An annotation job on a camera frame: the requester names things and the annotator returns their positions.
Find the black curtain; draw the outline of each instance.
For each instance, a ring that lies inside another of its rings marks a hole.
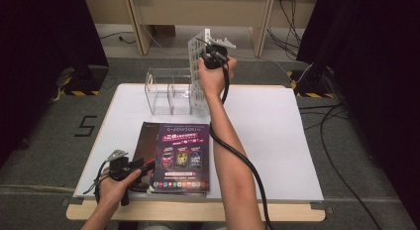
[[[31,131],[64,69],[108,66],[85,0],[0,0],[2,163]]]
[[[343,1],[317,1],[297,59],[334,70],[361,134],[420,228],[420,0]],[[352,12],[346,19],[337,16],[343,7]],[[329,34],[333,25],[338,33]]]

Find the black device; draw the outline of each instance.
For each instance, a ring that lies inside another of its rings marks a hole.
[[[109,163],[109,175],[117,181],[125,179],[130,173],[135,170],[142,170],[142,173],[137,177],[135,182],[141,182],[142,177],[146,176],[149,171],[155,169],[155,160],[145,163],[144,159],[140,159],[134,162],[129,162],[129,158],[121,157],[112,160]],[[129,192],[126,189],[123,198],[121,199],[121,205],[126,206],[130,203]]]
[[[204,64],[209,69],[219,68],[223,63],[228,62],[228,50],[219,45],[208,44],[205,51],[203,50],[200,53],[200,56],[204,59]]]

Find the forearm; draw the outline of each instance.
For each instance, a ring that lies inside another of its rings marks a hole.
[[[215,134],[246,155],[244,147],[219,97],[206,97]],[[214,160],[226,219],[232,229],[263,229],[257,204],[254,176],[237,156],[214,142]]]

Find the left hand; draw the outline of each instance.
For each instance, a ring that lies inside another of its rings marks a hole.
[[[117,211],[127,187],[136,180],[141,172],[140,170],[135,170],[121,181],[114,180],[111,177],[103,178],[100,183],[101,198],[98,205],[109,208],[113,212]]]

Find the wrist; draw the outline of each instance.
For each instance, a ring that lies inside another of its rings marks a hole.
[[[204,96],[206,98],[207,104],[211,105],[213,103],[221,103],[222,99],[220,98],[220,95],[218,94],[208,94],[204,93]]]

